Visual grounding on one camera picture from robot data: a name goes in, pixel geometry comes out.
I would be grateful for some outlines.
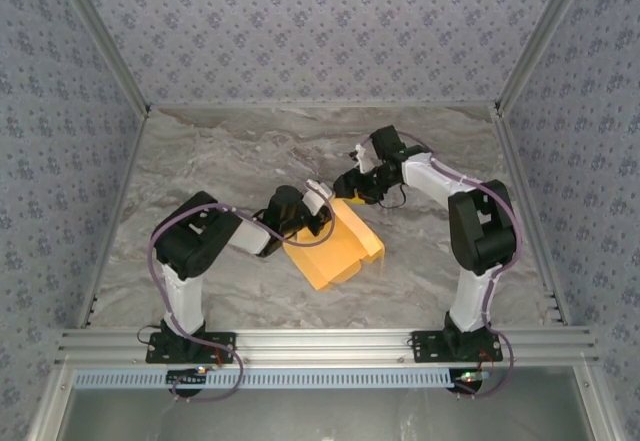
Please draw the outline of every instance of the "black wire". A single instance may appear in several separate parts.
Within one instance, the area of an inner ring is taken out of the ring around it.
[[[143,329],[145,328],[154,328],[154,329],[160,329],[160,326],[156,326],[155,324],[147,324],[146,326],[141,327],[138,332],[136,333],[136,338],[138,338],[138,342],[142,343],[142,344],[146,344],[147,346],[149,346],[151,343],[149,343],[148,341],[142,341],[140,339],[140,333],[142,332]]]
[[[381,208],[384,209],[396,209],[396,208],[401,208],[402,206],[404,206],[405,204],[407,204],[407,195],[404,192],[404,184],[400,185],[400,192],[402,193],[402,202],[400,204],[397,204],[396,206],[385,206],[383,205],[380,201],[378,201],[378,205]]]

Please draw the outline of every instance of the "marble floor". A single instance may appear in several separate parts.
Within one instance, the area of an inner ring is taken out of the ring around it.
[[[152,111],[104,271],[91,327],[158,323],[164,309],[146,268],[154,227],[196,191],[255,212],[281,184],[331,184],[353,165],[347,153],[378,127],[394,124],[426,142],[449,166],[510,184],[486,108],[305,108]],[[208,326],[437,327],[451,306],[458,265],[448,218],[407,190],[403,208],[358,206],[386,246],[373,264],[327,291],[315,291],[280,250],[267,259],[225,248],[205,274]],[[390,204],[399,200],[393,192]],[[529,246],[505,274],[493,302],[497,324],[538,325],[543,286]]]

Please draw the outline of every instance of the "yellow foam block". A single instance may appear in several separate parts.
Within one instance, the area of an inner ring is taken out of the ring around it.
[[[311,248],[284,245],[285,252],[315,289],[343,283],[360,271],[360,261],[371,263],[384,256],[384,244],[342,199],[331,201],[336,226],[331,237]],[[311,243],[328,233],[327,224],[316,237],[308,229],[298,232],[296,241]]]

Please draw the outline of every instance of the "floral pattern wall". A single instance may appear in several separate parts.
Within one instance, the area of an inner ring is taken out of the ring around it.
[[[77,322],[138,126],[67,0],[0,0],[0,439]]]
[[[508,118],[576,323],[640,439],[640,0],[575,0]]]
[[[148,102],[496,99],[547,0],[93,0]]]

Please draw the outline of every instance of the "patterned wallpaper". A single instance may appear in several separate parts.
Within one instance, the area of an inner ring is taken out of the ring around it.
[[[150,103],[497,98],[547,0],[94,0]]]
[[[137,129],[67,0],[0,0],[0,439],[22,440]]]
[[[565,294],[640,439],[640,0],[575,0],[509,114]]]

